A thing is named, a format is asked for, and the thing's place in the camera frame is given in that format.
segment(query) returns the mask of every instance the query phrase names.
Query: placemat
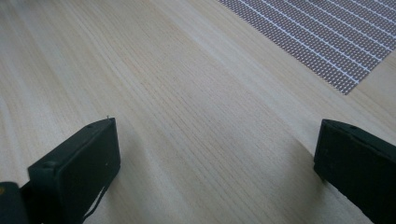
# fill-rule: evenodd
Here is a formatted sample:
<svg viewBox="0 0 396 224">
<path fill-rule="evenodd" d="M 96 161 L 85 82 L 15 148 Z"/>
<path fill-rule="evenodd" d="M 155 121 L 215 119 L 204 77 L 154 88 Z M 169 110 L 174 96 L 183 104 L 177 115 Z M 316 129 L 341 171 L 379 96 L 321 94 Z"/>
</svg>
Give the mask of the placemat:
<svg viewBox="0 0 396 224">
<path fill-rule="evenodd" d="M 395 0 L 219 0 L 348 94 L 396 47 Z"/>
</svg>

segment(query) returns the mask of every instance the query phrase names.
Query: white stripe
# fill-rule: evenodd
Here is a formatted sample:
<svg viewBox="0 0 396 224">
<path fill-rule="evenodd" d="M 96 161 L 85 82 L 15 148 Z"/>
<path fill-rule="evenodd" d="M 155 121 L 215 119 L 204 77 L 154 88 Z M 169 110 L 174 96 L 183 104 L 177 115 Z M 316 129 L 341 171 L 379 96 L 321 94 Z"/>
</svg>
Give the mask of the white stripe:
<svg viewBox="0 0 396 224">
<path fill-rule="evenodd" d="M 361 51 L 365 52 L 366 54 L 370 55 L 372 58 L 376 59 L 377 61 L 381 62 L 382 59 L 376 57 L 374 54 L 372 54 L 370 51 L 368 51 L 367 49 L 364 49 L 363 47 L 359 46 L 358 44 L 354 43 L 353 41 L 349 40 L 347 37 L 343 36 L 342 34 L 338 33 L 337 31 L 335 31 L 332 27 L 329 27 L 328 25 L 326 25 L 325 23 L 317 20 L 316 18 L 312 17 L 311 15 L 307 14 L 305 11 L 299 9 L 297 6 L 293 5 L 292 3 L 290 3 L 288 0 L 285 0 L 285 2 L 287 4 L 289 4 L 291 7 L 294 7 L 295 9 L 299 10 L 300 12 L 302 12 L 303 14 L 305 14 L 305 16 L 309 17 L 311 20 L 319 23 L 320 25 L 326 27 L 327 29 L 331 30 L 333 33 L 336 33 L 337 35 L 341 36 L 343 39 L 345 39 L 347 42 L 349 42 L 350 44 L 352 44 L 353 46 L 355 46 L 356 48 L 360 49 Z"/>
<path fill-rule="evenodd" d="M 282 16 L 288 18 L 290 21 L 294 22 L 295 24 L 297 24 L 298 26 L 300 26 L 301 28 L 303 28 L 305 31 L 307 31 L 309 34 L 311 34 L 312 36 L 316 37 L 317 39 L 319 39 L 321 42 L 325 43 L 327 46 L 329 46 L 332 49 L 335 49 L 337 52 L 339 52 L 340 54 L 342 54 L 344 57 L 348 58 L 350 61 L 352 61 L 353 63 L 357 64 L 358 66 L 360 66 L 362 69 L 366 70 L 367 72 L 370 72 L 370 69 L 368 69 L 366 66 L 362 65 L 361 63 L 356 62 L 354 59 L 350 58 L 348 55 L 345 55 L 345 53 L 343 51 L 341 51 L 340 49 L 334 47 L 333 45 L 331 45 L 329 42 L 327 42 L 326 40 L 324 40 L 323 38 L 321 38 L 320 36 L 316 35 L 315 33 L 313 33 L 312 31 L 306 29 L 304 26 L 302 26 L 299 22 L 295 21 L 293 18 L 289 17 L 288 15 L 286 15 L 285 13 L 283 13 L 282 11 L 280 11 L 279 9 L 277 9 L 276 7 L 273 7 L 271 4 L 266 3 L 265 1 L 262 0 L 262 2 L 267 5 L 268 7 L 272 8 L 273 10 L 277 11 L 278 13 L 282 14 Z"/>
<path fill-rule="evenodd" d="M 377 2 L 377 3 L 379 3 L 380 5 L 382 5 L 382 6 L 384 6 L 384 7 L 389 8 L 390 10 L 396 11 L 396 9 L 394 9 L 393 7 L 390 7 L 390 6 L 388 6 L 388 5 L 386 5 L 386 4 L 382 3 L 382 2 L 380 2 L 380 1 L 378 1 L 378 0 L 374 0 L 374 1 Z"/>
<path fill-rule="evenodd" d="M 393 24 L 396 24 L 396 22 L 394 22 L 393 20 L 390 20 L 390 19 L 386 18 L 385 16 L 379 14 L 378 12 L 376 12 L 376 11 L 374 11 L 374 10 L 368 8 L 367 6 L 364 6 L 364 5 L 358 3 L 358 2 L 356 2 L 356 1 L 354 1 L 354 0 L 350 0 L 350 1 L 352 1 L 353 3 L 355 3 L 356 5 L 358 5 L 358 6 L 360 6 L 360 7 L 363 7 L 363 8 L 365 8 L 365 9 L 367 9 L 367 10 L 373 12 L 375 15 L 381 17 L 382 19 L 384 19 L 384 20 L 386 20 L 386 21 L 388 21 L 388 22 L 391 22 L 391 23 L 393 23 Z"/>
<path fill-rule="evenodd" d="M 353 16 L 355 16 L 355 17 L 361 19 L 362 21 L 365 21 L 365 22 L 368 23 L 369 25 L 373 26 L 375 29 L 377 29 L 377 30 L 379 30 L 379 31 L 382 31 L 383 33 L 385 33 L 385 34 L 387 34 L 387 35 L 390 35 L 390 36 L 393 37 L 393 38 L 396 38 L 395 35 L 389 33 L 389 32 L 386 31 L 386 30 L 381 29 L 380 27 L 376 26 L 375 24 L 373 24 L 373 23 L 370 22 L 370 21 L 367 21 L 366 19 L 364 19 L 364 18 L 362 18 L 361 16 L 355 14 L 354 12 L 349 11 L 349 9 L 347 9 L 347 8 L 345 8 L 345 7 L 341 7 L 340 5 L 334 3 L 334 2 L 332 2 L 332 1 L 330 1 L 330 0 L 326 0 L 326 1 L 332 3 L 333 5 L 335 5 L 335 6 L 339 7 L 339 8 L 341 8 L 341 9 L 343 9 L 344 11 L 347 11 L 349 14 L 352 14 Z"/>
<path fill-rule="evenodd" d="M 238 0 L 239 2 L 241 2 L 242 4 L 244 4 L 245 6 L 247 6 L 248 8 L 250 8 L 251 10 L 253 10 L 254 12 L 256 12 L 257 14 L 259 14 L 261 17 L 263 17 L 264 19 L 266 19 L 267 21 L 271 22 L 277 29 L 281 30 L 283 33 L 285 33 L 286 35 L 290 36 L 291 38 L 293 38 L 295 41 L 299 42 L 301 45 L 303 45 L 304 47 L 306 47 L 307 49 L 311 50 L 313 53 L 315 53 L 316 55 L 319 56 L 319 58 L 321 58 L 323 61 L 325 61 L 326 63 L 329 63 L 331 66 L 333 66 L 334 68 L 336 68 L 338 71 L 340 71 L 344 76 L 348 77 L 349 79 L 351 79 L 353 82 L 355 82 L 355 84 L 359 84 L 359 81 L 356 80 L 355 78 L 353 78 L 352 76 L 348 75 L 345 71 L 343 71 L 341 68 L 339 68 L 337 65 L 335 65 L 334 63 L 330 62 L 328 59 L 326 59 L 325 57 L 323 57 L 320 53 L 317 53 L 316 51 L 314 51 L 313 49 L 311 49 L 309 46 L 307 46 L 304 42 L 300 41 L 299 39 L 297 39 L 296 37 L 294 37 L 293 35 L 291 35 L 290 33 L 288 33 L 287 31 L 285 31 L 282 27 L 278 26 L 276 23 L 274 23 L 273 21 L 271 21 L 269 18 L 265 17 L 264 15 L 262 15 L 259 11 L 257 11 L 256 9 L 254 9 L 253 7 L 251 7 L 250 5 L 248 5 L 247 3 L 245 3 L 243 0 Z"/>
<path fill-rule="evenodd" d="M 325 9 L 323 9 L 323 8 L 321 8 L 321 7 L 318 7 L 317 5 L 311 3 L 311 2 L 309 2 L 309 1 L 307 1 L 307 0 L 305 0 L 305 2 L 307 2 L 307 3 L 309 3 L 310 5 L 312 5 L 312 6 L 316 7 L 316 8 L 318 8 L 319 10 L 325 12 L 325 13 L 328 14 L 329 16 L 335 18 L 336 20 L 338 20 L 338 21 L 340 21 L 341 23 L 345 24 L 346 26 L 348 26 L 348 27 L 351 28 L 352 30 L 358 32 L 359 34 L 364 35 L 365 37 L 367 37 L 367 38 L 369 38 L 370 40 L 374 41 L 377 45 L 381 46 L 382 48 L 387 49 L 388 51 L 392 51 L 392 49 L 388 48 L 388 47 L 385 46 L 384 44 L 378 42 L 378 41 L 375 40 L 374 38 L 368 36 L 368 35 L 365 34 L 364 32 L 362 32 L 362 31 L 358 30 L 357 28 L 353 27 L 352 25 L 348 24 L 347 22 L 345 22 L 345 21 L 343 21 L 343 20 L 337 18 L 336 16 L 334 16 L 332 13 L 326 11 Z"/>
</svg>

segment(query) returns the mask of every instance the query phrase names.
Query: table top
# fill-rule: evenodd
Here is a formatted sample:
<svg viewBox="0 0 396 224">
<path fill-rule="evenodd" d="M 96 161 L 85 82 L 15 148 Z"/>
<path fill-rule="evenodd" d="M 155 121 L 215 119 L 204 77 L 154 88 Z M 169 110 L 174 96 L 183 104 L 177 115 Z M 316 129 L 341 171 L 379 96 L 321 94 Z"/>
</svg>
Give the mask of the table top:
<svg viewBox="0 0 396 224">
<path fill-rule="evenodd" d="M 121 169 L 85 223 L 371 223 L 313 154 L 322 119 L 396 145 L 395 74 L 345 96 L 215 0 L 1 1 L 0 180 L 109 115 Z"/>
</svg>

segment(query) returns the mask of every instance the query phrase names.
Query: black object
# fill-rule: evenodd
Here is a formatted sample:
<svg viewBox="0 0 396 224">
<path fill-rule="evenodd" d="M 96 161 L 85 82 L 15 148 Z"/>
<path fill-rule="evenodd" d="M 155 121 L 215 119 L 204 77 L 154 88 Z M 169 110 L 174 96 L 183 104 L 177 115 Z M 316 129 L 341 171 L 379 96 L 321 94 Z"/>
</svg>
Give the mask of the black object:
<svg viewBox="0 0 396 224">
<path fill-rule="evenodd" d="M 0 223 L 82 223 L 119 169 L 115 119 L 89 124 L 31 165 L 20 192 L 0 183 Z"/>
<path fill-rule="evenodd" d="M 396 147 L 355 126 L 324 119 L 315 171 L 374 223 L 396 223 Z"/>
</svg>

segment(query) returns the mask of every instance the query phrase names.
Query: black rectangular object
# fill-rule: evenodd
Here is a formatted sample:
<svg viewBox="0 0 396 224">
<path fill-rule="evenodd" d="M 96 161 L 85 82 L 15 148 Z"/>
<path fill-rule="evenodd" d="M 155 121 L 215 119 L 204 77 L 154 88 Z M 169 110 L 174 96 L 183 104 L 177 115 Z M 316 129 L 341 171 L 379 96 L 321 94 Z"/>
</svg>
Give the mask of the black rectangular object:
<svg viewBox="0 0 396 224">
<path fill-rule="evenodd" d="M 396 147 L 355 126 L 324 119 L 315 171 L 374 223 L 396 223 Z"/>
<path fill-rule="evenodd" d="M 28 168 L 43 223 L 80 223 L 120 169 L 116 121 L 85 126 Z"/>
</svg>

